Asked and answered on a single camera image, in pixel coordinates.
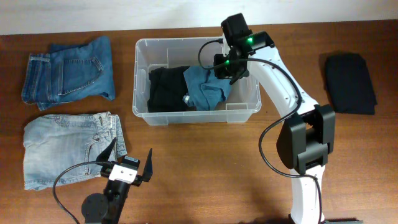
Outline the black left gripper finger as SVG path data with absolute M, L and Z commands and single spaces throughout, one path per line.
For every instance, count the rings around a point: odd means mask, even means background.
M 117 138 L 114 138 L 111 143 L 104 149 L 96 158 L 96 162 L 107 162 L 115 145 Z
M 152 148 L 150 148 L 146 164 L 142 173 L 142 181 L 149 182 L 153 174 L 153 167 L 152 167 Z

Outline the blue shirt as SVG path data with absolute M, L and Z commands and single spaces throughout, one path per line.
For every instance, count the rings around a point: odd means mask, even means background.
M 213 70 L 191 66 L 184 71 L 187 93 L 183 102 L 197 111 L 213 111 L 220 102 L 228 99 L 232 86 L 228 79 L 218 79 Z

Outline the clear plastic storage bin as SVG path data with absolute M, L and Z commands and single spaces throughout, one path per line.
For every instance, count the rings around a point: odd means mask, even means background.
M 132 112 L 150 126 L 177 123 L 245 123 L 262 106 L 259 82 L 252 76 L 238 80 L 228 99 L 213 111 L 150 113 L 149 72 L 156 68 L 198 65 L 200 47 L 217 37 L 140 39 L 136 42 Z

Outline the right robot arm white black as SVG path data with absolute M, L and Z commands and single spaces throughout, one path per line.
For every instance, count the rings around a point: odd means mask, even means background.
M 292 180 L 292 223 L 326 223 L 322 211 L 322 177 L 333 152 L 335 112 L 330 105 L 319 105 L 298 84 L 284 65 L 279 51 L 265 31 L 254 33 L 242 14 L 229 16 L 221 23 L 226 55 L 214 56 L 213 70 L 220 79 L 235 83 L 253 76 L 265 89 L 280 118 L 263 130 L 258 148 L 262 151 L 265 135 L 282 126 L 276 148 L 289 170 L 282 172 L 269 161 L 275 173 Z

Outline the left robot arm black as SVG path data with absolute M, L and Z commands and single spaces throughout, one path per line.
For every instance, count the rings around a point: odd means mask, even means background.
M 83 201 L 81 213 L 85 223 L 118 223 L 126 202 L 129 189 L 149 182 L 152 174 L 152 150 L 149 151 L 144 171 L 137 173 L 140 160 L 125 156 L 120 162 L 108 161 L 116 145 L 116 138 L 95 160 L 101 166 L 100 175 L 108 179 L 102 193 L 94 193 Z

